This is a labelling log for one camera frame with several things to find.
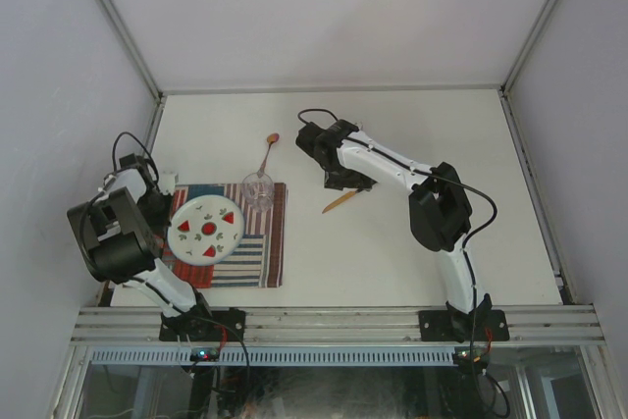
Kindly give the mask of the pink handled spoon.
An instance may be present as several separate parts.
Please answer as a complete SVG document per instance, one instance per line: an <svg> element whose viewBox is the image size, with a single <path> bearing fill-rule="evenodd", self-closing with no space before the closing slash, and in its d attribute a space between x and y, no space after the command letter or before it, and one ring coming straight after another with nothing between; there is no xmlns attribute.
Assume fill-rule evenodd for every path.
<svg viewBox="0 0 628 419"><path fill-rule="evenodd" d="M260 167L258 169L258 171L256 172L256 177L257 178L262 178L265 175L265 171L266 171L266 167L267 167L267 163L268 163L268 158L269 155L271 153L271 149L273 147L274 144L278 143L280 140L280 134L278 132L274 132L271 133L267 136L266 138L266 143L267 143L267 149L266 149L266 153L264 155L264 159L262 160Z"/></svg>

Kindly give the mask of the white watermelon pattern plate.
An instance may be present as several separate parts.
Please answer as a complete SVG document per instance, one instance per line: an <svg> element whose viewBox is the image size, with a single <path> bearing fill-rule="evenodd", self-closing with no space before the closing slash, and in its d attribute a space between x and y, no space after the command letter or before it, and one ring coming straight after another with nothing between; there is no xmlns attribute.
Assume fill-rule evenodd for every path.
<svg viewBox="0 0 628 419"><path fill-rule="evenodd" d="M214 265L238 248L244 228L243 213L232 200L221 195L202 195L175 212L167 244L174 256L188 265Z"/></svg>

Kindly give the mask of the gold knife green handle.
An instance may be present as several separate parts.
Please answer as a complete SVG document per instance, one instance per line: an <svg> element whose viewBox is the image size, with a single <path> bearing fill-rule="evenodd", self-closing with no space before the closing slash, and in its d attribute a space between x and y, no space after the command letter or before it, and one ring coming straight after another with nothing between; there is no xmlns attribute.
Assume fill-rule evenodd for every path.
<svg viewBox="0 0 628 419"><path fill-rule="evenodd" d="M339 207L340 205L342 205L343 203L345 203L347 200L351 199L352 197L356 196L360 192L361 192L361 189L356 189L356 190L352 190L352 191L349 191L349 192L343 194L342 196L340 196L339 198L337 198L336 200L334 200L333 202L328 204L322 210L322 213L326 214L326 213L332 211L333 209Z"/></svg>

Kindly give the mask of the clear drinking glass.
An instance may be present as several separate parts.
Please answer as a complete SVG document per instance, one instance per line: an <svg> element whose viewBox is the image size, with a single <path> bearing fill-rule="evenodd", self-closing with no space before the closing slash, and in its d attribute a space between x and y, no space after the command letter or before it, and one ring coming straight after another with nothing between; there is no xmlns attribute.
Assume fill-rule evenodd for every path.
<svg viewBox="0 0 628 419"><path fill-rule="evenodd" d="M259 172L249 174L242 181L241 191L248 205L256 212L263 213L272 208L275 187L268 175Z"/></svg>

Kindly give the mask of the striped patchwork placemat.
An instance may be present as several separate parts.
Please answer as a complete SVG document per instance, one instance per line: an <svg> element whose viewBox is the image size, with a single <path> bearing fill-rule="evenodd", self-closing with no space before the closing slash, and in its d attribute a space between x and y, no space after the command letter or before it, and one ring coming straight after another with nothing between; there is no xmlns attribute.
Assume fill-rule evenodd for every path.
<svg viewBox="0 0 628 419"><path fill-rule="evenodd" d="M252 209L239 183L189 184L176 187L171 211L195 197L222 196L242 212L244 234L238 247L223 261L209 266L184 262L164 241L163 261L180 279L201 288L278 288L283 282L284 234L288 188L274 185L274 203L265 212Z"/></svg>

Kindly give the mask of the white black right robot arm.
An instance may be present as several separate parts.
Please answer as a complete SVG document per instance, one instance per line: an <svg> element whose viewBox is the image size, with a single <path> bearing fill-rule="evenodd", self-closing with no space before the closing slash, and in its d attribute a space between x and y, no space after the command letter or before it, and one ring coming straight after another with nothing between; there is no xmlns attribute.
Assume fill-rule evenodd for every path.
<svg viewBox="0 0 628 419"><path fill-rule="evenodd" d="M487 321L482 309L490 308L490 297L477 282L468 251L469 239L481 228L472 228L467 194L486 199L493 222L497 206L491 198L462 183L448 163L430 166L406 158L346 120L326 129L306 122L295 144L324 171L326 188L362 192L383 184L402 190L413 237L445 259L442 275L452 331L465 340L484 331Z"/></svg>

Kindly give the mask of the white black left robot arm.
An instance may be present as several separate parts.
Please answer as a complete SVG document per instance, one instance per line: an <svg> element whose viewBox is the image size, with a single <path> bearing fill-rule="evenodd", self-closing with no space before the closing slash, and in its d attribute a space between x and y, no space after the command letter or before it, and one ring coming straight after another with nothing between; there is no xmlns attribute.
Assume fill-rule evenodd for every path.
<svg viewBox="0 0 628 419"><path fill-rule="evenodd" d="M171 200L152 159L129 154L67 218L96 281L134 288L160 308L160 340L211 340L220 329L205 298L162 261Z"/></svg>

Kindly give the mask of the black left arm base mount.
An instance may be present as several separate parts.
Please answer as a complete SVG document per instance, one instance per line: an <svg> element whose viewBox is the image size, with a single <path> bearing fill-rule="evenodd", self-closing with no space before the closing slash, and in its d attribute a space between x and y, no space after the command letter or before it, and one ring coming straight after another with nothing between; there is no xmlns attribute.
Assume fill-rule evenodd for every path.
<svg viewBox="0 0 628 419"><path fill-rule="evenodd" d="M176 317L161 316L160 341L219 341L227 334L227 341L243 337L246 313L242 310L214 310L209 313L190 310Z"/></svg>

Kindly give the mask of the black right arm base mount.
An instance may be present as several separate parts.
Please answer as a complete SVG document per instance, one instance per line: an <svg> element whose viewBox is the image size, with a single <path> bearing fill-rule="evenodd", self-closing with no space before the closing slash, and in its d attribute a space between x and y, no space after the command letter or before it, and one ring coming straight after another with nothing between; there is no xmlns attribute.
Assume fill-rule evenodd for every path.
<svg viewBox="0 0 628 419"><path fill-rule="evenodd" d="M508 341L510 332L502 310L479 314L460 314L445 309L418 312L422 341L456 341L459 343L492 340Z"/></svg>

